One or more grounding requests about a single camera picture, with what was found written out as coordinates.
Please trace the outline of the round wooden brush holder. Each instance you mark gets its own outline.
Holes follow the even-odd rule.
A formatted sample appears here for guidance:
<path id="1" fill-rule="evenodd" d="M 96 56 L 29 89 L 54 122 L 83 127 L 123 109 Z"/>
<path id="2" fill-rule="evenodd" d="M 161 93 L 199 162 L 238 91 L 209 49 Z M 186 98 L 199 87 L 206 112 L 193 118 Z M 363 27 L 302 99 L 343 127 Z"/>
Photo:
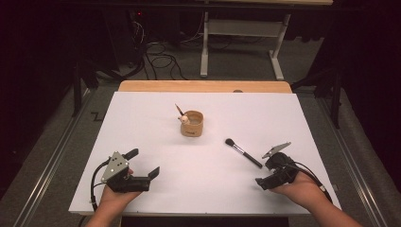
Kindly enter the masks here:
<path id="1" fill-rule="evenodd" d="M 181 113 L 181 134 L 186 137 L 200 137 L 203 131 L 203 114 L 198 111 Z"/>

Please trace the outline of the wooden table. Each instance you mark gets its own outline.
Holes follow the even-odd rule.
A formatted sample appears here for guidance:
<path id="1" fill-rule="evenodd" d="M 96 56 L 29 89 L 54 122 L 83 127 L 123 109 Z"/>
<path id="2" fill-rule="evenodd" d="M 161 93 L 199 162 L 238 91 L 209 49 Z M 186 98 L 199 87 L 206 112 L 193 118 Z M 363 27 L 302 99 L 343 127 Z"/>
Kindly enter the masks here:
<path id="1" fill-rule="evenodd" d="M 285 81 L 125 80 L 119 92 L 281 93 L 291 94 Z"/>

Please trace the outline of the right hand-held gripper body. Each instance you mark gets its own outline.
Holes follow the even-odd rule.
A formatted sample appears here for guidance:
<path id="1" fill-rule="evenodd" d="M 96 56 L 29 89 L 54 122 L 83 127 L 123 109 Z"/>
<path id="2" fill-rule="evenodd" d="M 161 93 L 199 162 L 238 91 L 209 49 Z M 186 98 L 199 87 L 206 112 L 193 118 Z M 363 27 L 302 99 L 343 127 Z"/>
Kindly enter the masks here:
<path id="1" fill-rule="evenodd" d="M 262 156 L 263 159 L 272 160 L 273 162 L 273 174 L 277 179 L 277 186 L 283 185 L 285 183 L 292 183 L 295 180 L 295 176 L 298 170 L 294 167 L 293 160 L 282 152 L 282 149 L 287 148 L 290 142 L 286 142 L 281 145 L 272 147 L 265 155 Z"/>

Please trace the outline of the person's left hand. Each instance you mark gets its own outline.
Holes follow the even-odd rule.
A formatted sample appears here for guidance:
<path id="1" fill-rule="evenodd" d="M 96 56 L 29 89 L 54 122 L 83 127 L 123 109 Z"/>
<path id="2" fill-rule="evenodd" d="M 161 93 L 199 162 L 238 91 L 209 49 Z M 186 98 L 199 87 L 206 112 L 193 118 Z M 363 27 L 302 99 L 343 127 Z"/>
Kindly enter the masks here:
<path id="1" fill-rule="evenodd" d="M 97 210 L 110 214 L 122 213 L 125 208 L 140 195 L 140 192 L 114 192 L 108 185 L 105 185 Z"/>

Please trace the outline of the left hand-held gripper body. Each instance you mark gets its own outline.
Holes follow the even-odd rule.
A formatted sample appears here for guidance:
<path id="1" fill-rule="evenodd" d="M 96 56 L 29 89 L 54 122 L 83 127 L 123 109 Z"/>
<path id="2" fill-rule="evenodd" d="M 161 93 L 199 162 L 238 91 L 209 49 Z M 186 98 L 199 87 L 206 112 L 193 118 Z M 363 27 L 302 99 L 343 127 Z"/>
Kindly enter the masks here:
<path id="1" fill-rule="evenodd" d="M 130 174 L 130 163 L 119 151 L 111 156 L 101 181 L 112 191 L 119 193 L 148 191 L 149 177 L 133 177 Z"/>

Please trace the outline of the black makeup brush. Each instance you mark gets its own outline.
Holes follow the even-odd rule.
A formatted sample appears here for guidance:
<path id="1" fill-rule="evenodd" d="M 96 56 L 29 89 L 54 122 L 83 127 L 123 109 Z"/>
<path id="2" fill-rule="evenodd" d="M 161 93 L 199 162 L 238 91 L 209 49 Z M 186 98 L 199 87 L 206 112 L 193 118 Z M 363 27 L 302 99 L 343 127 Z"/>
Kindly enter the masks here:
<path id="1" fill-rule="evenodd" d="M 254 165 L 256 165 L 258 168 L 262 168 L 262 164 L 259 163 L 256 159 L 254 159 L 249 153 L 247 153 L 244 149 L 239 147 L 233 139 L 227 138 L 225 140 L 225 144 L 230 146 L 231 148 L 235 149 L 237 152 L 242 154 L 244 157 L 246 157 L 249 161 L 251 161 Z"/>

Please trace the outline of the black metal stand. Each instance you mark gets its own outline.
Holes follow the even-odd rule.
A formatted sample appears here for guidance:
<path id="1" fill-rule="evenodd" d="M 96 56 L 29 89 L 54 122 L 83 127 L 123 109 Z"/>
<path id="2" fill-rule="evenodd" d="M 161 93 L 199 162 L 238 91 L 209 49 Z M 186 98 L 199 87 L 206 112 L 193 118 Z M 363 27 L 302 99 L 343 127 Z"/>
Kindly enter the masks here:
<path id="1" fill-rule="evenodd" d="M 296 90 L 303 86 L 314 86 L 313 92 L 316 98 L 331 98 L 330 119 L 334 126 L 338 129 L 339 110 L 340 110 L 340 89 L 341 74 L 334 67 L 328 67 L 316 73 L 310 73 L 305 78 L 300 79 L 290 85 L 292 90 Z"/>
<path id="2" fill-rule="evenodd" d="M 73 70 L 73 90 L 74 90 L 74 112 L 77 116 L 82 106 L 82 88 L 81 83 L 89 89 L 96 89 L 98 81 L 96 79 L 95 69 L 89 61 L 77 61 Z"/>

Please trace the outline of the white board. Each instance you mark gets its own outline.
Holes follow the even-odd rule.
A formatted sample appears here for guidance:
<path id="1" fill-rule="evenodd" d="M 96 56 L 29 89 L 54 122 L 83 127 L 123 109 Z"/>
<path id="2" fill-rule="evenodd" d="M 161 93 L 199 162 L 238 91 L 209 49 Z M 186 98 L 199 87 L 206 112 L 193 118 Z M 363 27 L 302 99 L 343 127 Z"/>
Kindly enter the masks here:
<path id="1" fill-rule="evenodd" d="M 203 114 L 200 137 L 181 134 L 183 113 Z M 294 94 L 146 93 L 113 95 L 92 153 L 82 173 L 70 212 L 89 215 L 99 164 L 115 151 L 139 149 L 130 161 L 135 175 L 160 174 L 126 209 L 129 216 L 290 216 L 306 210 L 284 196 L 263 190 L 256 178 L 269 176 L 225 144 L 231 138 L 258 162 L 272 147 L 290 142 L 283 152 L 308 166 L 325 187 L 331 185 L 323 161 Z"/>

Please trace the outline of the white-framed desk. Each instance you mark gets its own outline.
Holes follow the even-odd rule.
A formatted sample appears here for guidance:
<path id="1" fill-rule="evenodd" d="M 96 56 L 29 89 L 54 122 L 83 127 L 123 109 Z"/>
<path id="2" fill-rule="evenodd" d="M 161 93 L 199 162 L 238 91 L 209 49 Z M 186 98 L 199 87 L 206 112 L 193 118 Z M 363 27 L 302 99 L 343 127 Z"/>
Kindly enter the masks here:
<path id="1" fill-rule="evenodd" d="M 256 4 L 262 7 L 328 7 L 333 0 L 202 0 L 207 6 L 215 3 Z M 277 80 L 284 80 L 278 54 L 287 33 L 291 13 L 285 13 L 278 21 L 257 21 L 245 19 L 210 19 L 209 12 L 203 13 L 202 52 L 200 57 L 200 76 L 208 76 L 209 36 L 227 35 L 258 38 L 274 38 L 275 47 L 269 51 L 270 64 Z"/>

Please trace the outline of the person's right hand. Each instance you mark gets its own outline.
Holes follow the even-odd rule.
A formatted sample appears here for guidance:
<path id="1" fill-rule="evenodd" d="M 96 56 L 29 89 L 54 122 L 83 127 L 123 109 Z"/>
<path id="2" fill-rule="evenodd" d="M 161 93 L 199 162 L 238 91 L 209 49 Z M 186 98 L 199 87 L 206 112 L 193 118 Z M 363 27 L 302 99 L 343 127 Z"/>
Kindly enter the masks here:
<path id="1" fill-rule="evenodd" d="M 292 183 L 277 186 L 271 192 L 286 196 L 311 213 L 330 203 L 316 183 L 302 172 L 297 174 Z"/>

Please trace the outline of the dark equipment box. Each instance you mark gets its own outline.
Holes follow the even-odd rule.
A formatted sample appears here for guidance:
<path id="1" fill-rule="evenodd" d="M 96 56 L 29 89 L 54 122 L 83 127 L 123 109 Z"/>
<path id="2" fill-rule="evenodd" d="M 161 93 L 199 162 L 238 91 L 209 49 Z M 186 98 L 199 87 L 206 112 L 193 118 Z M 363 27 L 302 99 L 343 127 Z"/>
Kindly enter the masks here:
<path id="1" fill-rule="evenodd" d="M 109 33 L 116 67 L 133 67 L 142 60 L 145 52 L 143 29 L 136 32 L 126 9 L 106 9 L 103 11 Z"/>

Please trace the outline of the metal floor rail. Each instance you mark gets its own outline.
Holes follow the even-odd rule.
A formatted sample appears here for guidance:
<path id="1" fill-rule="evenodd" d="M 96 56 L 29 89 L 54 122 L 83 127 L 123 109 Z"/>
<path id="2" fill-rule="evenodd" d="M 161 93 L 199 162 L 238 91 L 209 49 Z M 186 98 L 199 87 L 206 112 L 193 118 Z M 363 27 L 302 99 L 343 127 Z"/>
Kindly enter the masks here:
<path id="1" fill-rule="evenodd" d="M 83 109 L 91 100 L 93 93 L 94 89 L 83 91 L 82 106 L 77 116 L 73 116 L 74 93 L 68 93 L 56 113 L 46 123 L 44 131 L 13 182 L 14 196 L 19 199 L 21 209 L 11 227 L 27 227 L 30 223 L 61 163 Z"/>
<path id="2" fill-rule="evenodd" d="M 331 114 L 328 104 L 324 99 L 318 98 L 317 103 L 323 112 L 323 115 L 330 125 L 331 131 L 340 146 L 340 152 L 345 161 L 347 171 L 349 172 L 350 178 L 353 181 L 354 187 L 358 193 L 358 196 L 364 206 L 364 209 L 369 217 L 370 222 L 374 227 L 388 227 L 387 221 L 384 219 L 376 201 L 372 190 L 368 186 L 367 182 L 363 178 L 360 169 L 351 153 L 351 150 L 346 145 L 345 139 L 340 130 L 334 125 L 331 120 Z"/>

